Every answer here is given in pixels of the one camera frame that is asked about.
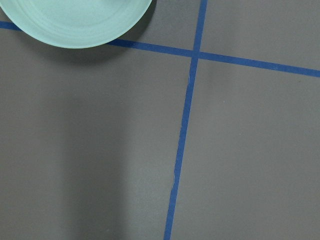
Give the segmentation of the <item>green plate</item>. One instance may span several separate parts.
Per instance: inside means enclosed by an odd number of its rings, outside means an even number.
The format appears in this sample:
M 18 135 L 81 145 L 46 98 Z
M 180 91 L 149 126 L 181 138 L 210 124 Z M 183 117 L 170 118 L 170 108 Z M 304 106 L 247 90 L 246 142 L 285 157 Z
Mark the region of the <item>green plate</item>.
M 109 43 L 146 13 L 149 0 L 2 0 L 7 17 L 51 46 L 84 49 Z

